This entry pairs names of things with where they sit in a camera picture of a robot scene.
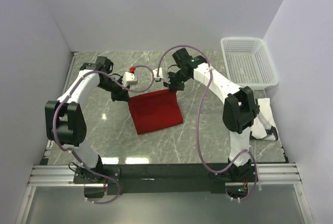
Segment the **red t-shirt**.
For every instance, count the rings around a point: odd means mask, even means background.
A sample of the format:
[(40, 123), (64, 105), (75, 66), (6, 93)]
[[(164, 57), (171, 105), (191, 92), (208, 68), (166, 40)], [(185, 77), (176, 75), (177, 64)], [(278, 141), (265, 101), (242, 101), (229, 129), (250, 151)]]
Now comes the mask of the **red t-shirt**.
[(166, 89), (134, 96), (128, 106), (138, 135), (183, 123), (175, 91)]

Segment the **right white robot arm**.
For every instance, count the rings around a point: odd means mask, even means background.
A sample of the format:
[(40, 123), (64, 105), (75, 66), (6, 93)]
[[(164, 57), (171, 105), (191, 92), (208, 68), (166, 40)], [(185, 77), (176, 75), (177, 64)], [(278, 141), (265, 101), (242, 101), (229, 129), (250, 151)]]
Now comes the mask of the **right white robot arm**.
[(255, 162), (250, 148), (250, 132), (255, 118), (260, 112), (255, 102), (254, 93), (248, 86), (241, 87), (231, 82), (211, 65), (208, 57), (202, 52), (192, 57), (187, 49), (189, 45), (176, 45), (172, 57), (178, 67), (174, 74), (168, 74), (163, 80), (164, 86), (170, 90), (184, 89), (184, 83), (189, 79), (196, 80), (204, 85), (205, 93), (213, 92), (223, 103), (222, 120), (230, 135), (230, 153), (228, 164), (221, 170), (214, 170), (204, 161), (200, 148), (200, 114), (196, 117), (196, 146), (200, 161), (207, 171), (221, 174), (228, 171), (231, 180), (241, 181), (247, 170)]

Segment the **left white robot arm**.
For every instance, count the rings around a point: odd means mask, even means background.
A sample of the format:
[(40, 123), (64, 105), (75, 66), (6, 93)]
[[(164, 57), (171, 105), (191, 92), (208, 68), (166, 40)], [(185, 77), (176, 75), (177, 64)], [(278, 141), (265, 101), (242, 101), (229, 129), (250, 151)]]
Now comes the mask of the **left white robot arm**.
[(125, 72), (120, 78), (111, 75), (113, 62), (104, 56), (94, 63), (84, 63), (78, 76), (65, 93), (45, 105), (46, 135), (58, 147), (71, 153), (80, 167), (87, 168), (86, 178), (99, 183), (104, 177), (101, 157), (86, 140), (87, 126), (82, 108), (94, 88), (110, 92), (113, 101), (129, 101), (128, 91), (137, 83), (136, 76)]

